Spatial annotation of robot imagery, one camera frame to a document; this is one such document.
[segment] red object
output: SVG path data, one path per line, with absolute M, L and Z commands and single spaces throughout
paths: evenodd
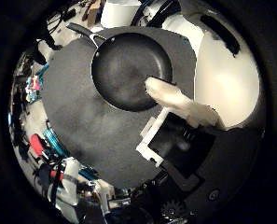
M 36 133 L 30 137 L 30 146 L 37 156 L 42 156 L 42 152 L 45 150 L 41 141 L 41 138 Z
M 56 173 L 57 173 L 57 171 L 51 171 L 50 172 L 50 176 L 55 178 Z M 63 173 L 60 174 L 60 181 L 62 181 L 62 180 L 63 180 Z

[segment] metal handle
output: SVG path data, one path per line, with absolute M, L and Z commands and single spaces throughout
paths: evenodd
M 92 43 L 95 45 L 96 48 L 99 48 L 99 45 L 95 41 L 96 37 L 102 39 L 103 41 L 106 40 L 106 38 L 104 38 L 103 36 L 97 35 L 94 32 L 92 32 L 91 30 L 89 30 L 79 24 L 75 24 L 73 22 L 70 22 L 69 24 L 67 24 L 66 28 L 88 37 L 92 41 Z

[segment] black frying pan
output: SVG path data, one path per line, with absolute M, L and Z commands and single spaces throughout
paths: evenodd
M 108 39 L 74 23 L 67 28 L 87 36 L 97 47 L 91 62 L 91 76 L 97 91 L 112 106 L 139 112 L 156 105 L 145 92 L 145 80 L 158 77 L 171 82 L 173 68 L 162 48 L 152 38 L 123 33 Z

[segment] white wall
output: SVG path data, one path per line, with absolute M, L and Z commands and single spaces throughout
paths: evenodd
M 194 98 L 212 106 L 226 127 L 243 122 L 256 106 L 259 77 L 256 63 L 246 45 L 233 57 L 222 40 L 206 32 L 196 65 Z

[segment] gray mat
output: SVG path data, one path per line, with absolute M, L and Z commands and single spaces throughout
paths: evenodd
M 100 34 L 109 37 L 125 29 L 156 39 L 171 59 L 173 82 L 193 97 L 196 58 L 189 43 L 180 35 L 154 28 L 115 28 Z M 43 103 L 51 125 L 73 156 L 118 188 L 136 187 L 159 172 L 135 148 L 142 139 L 140 131 L 160 107 L 132 113 L 106 103 L 90 77 L 94 51 L 88 39 L 80 38 L 55 53 L 45 74 Z

